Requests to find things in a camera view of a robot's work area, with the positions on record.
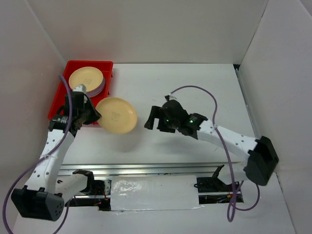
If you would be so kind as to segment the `purple plate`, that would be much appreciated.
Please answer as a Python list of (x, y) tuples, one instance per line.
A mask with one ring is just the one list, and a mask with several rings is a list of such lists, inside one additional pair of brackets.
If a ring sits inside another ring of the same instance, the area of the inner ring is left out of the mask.
[(94, 89), (90, 92), (87, 92), (86, 94), (90, 98), (94, 97), (94, 96), (98, 95), (104, 89), (104, 87), (105, 87), (105, 80), (102, 81), (102, 83), (100, 84), (99, 87), (97, 87), (96, 89)]

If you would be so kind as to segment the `yellow plate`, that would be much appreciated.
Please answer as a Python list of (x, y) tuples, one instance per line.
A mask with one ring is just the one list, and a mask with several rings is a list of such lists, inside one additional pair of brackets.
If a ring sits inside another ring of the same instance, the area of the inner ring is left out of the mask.
[(127, 101), (118, 97), (101, 100), (96, 110), (101, 114), (99, 126), (112, 134), (126, 134), (137, 124), (137, 112)]
[(93, 92), (105, 83), (103, 73), (95, 67), (82, 67), (75, 70), (69, 77), (69, 86), (73, 90), (83, 84), (86, 92)]

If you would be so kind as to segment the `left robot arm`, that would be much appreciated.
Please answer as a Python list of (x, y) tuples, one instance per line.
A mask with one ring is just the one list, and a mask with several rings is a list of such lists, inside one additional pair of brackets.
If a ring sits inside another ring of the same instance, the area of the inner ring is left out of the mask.
[(83, 125), (96, 122), (101, 117), (91, 100), (82, 91), (71, 91), (65, 104), (50, 120), (46, 145), (40, 163), (23, 188), (15, 188), (11, 199), (24, 218), (57, 221), (74, 195), (86, 195), (96, 190), (94, 174), (77, 169), (69, 178), (58, 180), (64, 157)]

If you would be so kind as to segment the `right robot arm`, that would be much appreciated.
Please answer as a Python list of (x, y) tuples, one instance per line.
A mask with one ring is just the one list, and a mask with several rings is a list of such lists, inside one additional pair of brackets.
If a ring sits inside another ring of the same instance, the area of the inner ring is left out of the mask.
[(152, 106), (144, 127), (153, 129), (155, 119), (161, 132), (180, 132), (184, 136), (212, 143), (241, 158), (240, 163), (223, 166), (212, 179), (213, 187), (225, 190), (233, 181), (249, 180), (258, 186), (266, 186), (279, 162), (272, 141), (265, 136), (257, 139), (244, 136), (213, 124), (198, 113), (188, 114), (176, 100), (163, 106)]

